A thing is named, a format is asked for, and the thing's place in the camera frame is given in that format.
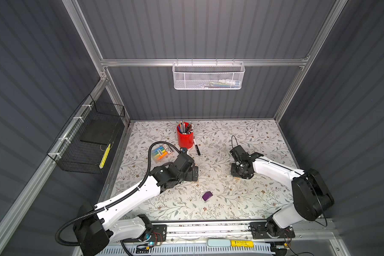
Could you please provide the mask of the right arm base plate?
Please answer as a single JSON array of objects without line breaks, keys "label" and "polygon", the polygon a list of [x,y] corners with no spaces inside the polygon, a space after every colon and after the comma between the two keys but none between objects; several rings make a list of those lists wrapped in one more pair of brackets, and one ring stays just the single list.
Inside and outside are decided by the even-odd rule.
[{"label": "right arm base plate", "polygon": [[251,222],[248,230],[254,239],[293,239],[295,238],[294,230],[291,226],[280,228],[276,224],[269,222]]}]

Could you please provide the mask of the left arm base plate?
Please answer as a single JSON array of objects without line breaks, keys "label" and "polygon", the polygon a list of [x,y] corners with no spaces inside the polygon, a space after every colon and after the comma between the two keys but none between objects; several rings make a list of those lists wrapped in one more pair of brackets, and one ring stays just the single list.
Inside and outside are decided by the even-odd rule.
[{"label": "left arm base plate", "polygon": [[147,242],[165,242],[167,235],[167,225],[153,224],[146,228],[144,241]]}]

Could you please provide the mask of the purple block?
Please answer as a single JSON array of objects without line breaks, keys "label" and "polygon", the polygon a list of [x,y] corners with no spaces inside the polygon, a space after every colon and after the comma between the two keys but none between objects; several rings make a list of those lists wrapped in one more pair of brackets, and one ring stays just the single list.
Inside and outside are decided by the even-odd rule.
[{"label": "purple block", "polygon": [[203,201],[208,201],[213,196],[211,191],[205,192],[202,196]]}]

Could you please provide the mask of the pens in cup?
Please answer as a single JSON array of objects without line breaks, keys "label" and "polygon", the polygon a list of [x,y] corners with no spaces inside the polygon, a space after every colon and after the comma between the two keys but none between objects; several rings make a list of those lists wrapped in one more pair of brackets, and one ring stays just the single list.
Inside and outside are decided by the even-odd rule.
[{"label": "pens in cup", "polygon": [[181,121],[177,126],[177,131],[180,134],[190,134],[193,132],[193,124],[185,121]]}]

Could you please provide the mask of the yellow marker in basket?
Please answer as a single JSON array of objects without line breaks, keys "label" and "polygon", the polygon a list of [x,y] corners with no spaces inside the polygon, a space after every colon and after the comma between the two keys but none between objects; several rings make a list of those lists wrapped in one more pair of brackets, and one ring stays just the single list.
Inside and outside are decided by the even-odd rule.
[{"label": "yellow marker in basket", "polygon": [[108,146],[106,147],[106,149],[103,151],[104,154],[103,154],[102,159],[101,159],[101,162],[100,162],[100,164],[99,164],[99,169],[103,169],[103,168],[104,168],[104,166],[105,166],[105,164],[106,164],[106,161],[107,161],[107,159],[108,159],[108,156],[109,156],[109,152],[110,152],[110,150],[111,150],[111,146],[112,146],[112,144],[108,144]]}]

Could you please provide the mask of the red pen cup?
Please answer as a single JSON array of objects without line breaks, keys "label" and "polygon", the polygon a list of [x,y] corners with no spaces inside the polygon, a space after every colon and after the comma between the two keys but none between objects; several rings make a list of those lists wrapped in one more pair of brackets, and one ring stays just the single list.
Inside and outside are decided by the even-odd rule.
[{"label": "red pen cup", "polygon": [[180,134],[177,131],[177,136],[178,136],[178,145],[181,148],[190,149],[194,145],[194,134],[193,134],[193,132],[190,133],[190,134]]}]

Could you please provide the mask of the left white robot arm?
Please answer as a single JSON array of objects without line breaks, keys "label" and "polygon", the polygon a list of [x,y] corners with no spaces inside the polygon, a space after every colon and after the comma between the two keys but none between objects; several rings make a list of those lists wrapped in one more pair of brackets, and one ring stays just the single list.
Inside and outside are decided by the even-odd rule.
[{"label": "left white robot arm", "polygon": [[140,214],[119,226],[117,221],[141,203],[162,194],[184,181],[197,181],[199,168],[185,149],[173,162],[151,168],[145,181],[104,202],[83,204],[78,211],[78,220],[73,232],[82,253],[95,256],[110,242],[127,239],[148,240],[153,225]]}]

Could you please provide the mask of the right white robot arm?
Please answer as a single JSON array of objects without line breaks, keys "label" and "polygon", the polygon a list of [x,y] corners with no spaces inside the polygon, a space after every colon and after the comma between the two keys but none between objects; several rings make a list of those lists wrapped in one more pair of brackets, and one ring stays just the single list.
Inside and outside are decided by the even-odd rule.
[{"label": "right white robot arm", "polygon": [[266,230],[273,237],[298,222],[315,221],[335,204],[322,176],[314,169],[294,169],[261,153],[249,154],[240,145],[233,147],[229,153],[234,159],[231,165],[233,177],[251,179],[255,174],[264,175],[285,185],[291,192],[293,202],[267,219]]}]

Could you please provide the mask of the markers in white basket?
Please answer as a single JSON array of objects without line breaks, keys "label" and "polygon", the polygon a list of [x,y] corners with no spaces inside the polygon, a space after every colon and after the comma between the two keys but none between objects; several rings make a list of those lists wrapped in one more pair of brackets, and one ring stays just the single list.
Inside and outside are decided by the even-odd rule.
[{"label": "markers in white basket", "polygon": [[218,80],[218,81],[209,81],[204,84],[201,84],[203,88],[209,89],[237,89],[241,88],[241,81],[239,80]]}]

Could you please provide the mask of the black marker pen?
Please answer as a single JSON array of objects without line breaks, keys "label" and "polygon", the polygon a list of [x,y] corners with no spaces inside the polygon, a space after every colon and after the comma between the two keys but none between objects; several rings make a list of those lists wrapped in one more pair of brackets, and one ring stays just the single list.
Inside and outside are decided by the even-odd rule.
[{"label": "black marker pen", "polygon": [[198,146],[197,141],[196,141],[195,138],[194,138],[194,146],[195,146],[195,149],[196,149],[196,151],[197,151],[198,156],[201,156],[201,152],[200,152],[200,150],[199,150],[199,146]]}]

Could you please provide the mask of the colourful crayon box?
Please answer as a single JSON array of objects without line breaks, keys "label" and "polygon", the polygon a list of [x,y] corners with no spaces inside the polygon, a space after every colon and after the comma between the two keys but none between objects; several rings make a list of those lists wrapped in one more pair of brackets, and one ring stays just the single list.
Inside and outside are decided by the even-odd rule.
[{"label": "colourful crayon box", "polygon": [[157,145],[151,151],[152,159],[155,162],[158,162],[171,154],[173,154],[173,149],[167,144]]}]

